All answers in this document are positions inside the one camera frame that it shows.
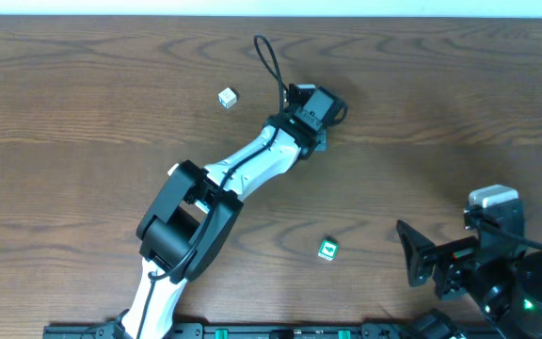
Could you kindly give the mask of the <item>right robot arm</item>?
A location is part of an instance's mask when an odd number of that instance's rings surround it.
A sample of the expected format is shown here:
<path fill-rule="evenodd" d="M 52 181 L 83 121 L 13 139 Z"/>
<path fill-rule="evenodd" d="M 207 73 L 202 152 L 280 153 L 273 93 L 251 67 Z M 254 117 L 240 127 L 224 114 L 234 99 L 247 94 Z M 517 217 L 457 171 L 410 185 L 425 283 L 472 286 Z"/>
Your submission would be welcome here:
<path fill-rule="evenodd" d="M 409 285 L 432 280 L 440 300 L 470 296 L 504 338 L 542 338 L 542 244 L 525 237 L 523 212 L 520 199 L 468 204 L 475 234 L 439 246 L 398 221 Z"/>

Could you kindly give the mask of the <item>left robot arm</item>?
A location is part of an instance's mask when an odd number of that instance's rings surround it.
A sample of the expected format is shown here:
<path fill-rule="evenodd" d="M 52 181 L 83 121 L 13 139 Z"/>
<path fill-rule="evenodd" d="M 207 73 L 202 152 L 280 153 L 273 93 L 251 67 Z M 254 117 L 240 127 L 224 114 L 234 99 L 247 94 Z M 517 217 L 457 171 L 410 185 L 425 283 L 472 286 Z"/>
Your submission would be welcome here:
<path fill-rule="evenodd" d="M 315 85 L 290 85 L 279 112 L 256 138 L 216 163 L 177 163 L 136 228 L 142 276 L 131 307 L 116 320 L 116 338 L 163 338 L 187 284 L 214 261 L 245 199 L 308 159 L 327 129 L 343 121 L 345 101 Z"/>

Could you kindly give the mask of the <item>white block blue side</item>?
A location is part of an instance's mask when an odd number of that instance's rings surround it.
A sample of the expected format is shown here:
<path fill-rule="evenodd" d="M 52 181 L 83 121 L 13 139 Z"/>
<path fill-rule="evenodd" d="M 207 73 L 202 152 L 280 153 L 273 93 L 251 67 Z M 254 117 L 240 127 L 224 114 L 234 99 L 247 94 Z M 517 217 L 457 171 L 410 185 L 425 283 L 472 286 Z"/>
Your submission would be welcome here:
<path fill-rule="evenodd" d="M 218 101 L 220 104 L 229 109 L 238 101 L 238 95 L 232 88 L 225 88 L 218 93 Z"/>

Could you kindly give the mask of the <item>green number 4 block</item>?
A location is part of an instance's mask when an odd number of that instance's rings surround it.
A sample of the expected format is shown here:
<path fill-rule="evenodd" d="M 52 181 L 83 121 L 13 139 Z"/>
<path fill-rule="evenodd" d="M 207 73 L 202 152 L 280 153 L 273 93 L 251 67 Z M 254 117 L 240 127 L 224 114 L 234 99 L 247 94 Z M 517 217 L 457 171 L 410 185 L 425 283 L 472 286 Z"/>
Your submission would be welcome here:
<path fill-rule="evenodd" d="M 318 251 L 318 256 L 325 260 L 333 261 L 337 255 L 338 249 L 339 246 L 337 243 L 331 240 L 323 240 Z"/>

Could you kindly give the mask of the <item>white block green side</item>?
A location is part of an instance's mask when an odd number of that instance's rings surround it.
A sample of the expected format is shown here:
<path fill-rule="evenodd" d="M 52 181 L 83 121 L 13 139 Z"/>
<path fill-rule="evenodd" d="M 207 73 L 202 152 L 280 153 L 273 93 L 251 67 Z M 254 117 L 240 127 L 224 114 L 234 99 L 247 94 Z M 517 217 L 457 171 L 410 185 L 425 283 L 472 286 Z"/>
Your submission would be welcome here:
<path fill-rule="evenodd" d="M 168 171 L 167 171 L 167 176 L 171 176 L 173 174 L 173 172 L 175 171 L 175 169 L 177 169 L 179 167 L 179 163 L 175 163 Z"/>

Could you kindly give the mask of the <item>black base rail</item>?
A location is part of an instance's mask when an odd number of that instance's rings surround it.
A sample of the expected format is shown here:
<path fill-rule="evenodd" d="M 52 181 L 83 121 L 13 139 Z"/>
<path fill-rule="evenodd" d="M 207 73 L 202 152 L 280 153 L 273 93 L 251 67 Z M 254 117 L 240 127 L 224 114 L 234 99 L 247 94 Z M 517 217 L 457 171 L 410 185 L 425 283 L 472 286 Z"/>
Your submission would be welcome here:
<path fill-rule="evenodd" d="M 359 326 L 246 326 L 175 323 L 166 338 L 176 339 L 395 339 L 404 326 L 390 323 L 365 323 Z M 90 326 L 46 326 L 43 339 L 113 339 L 115 323 Z"/>

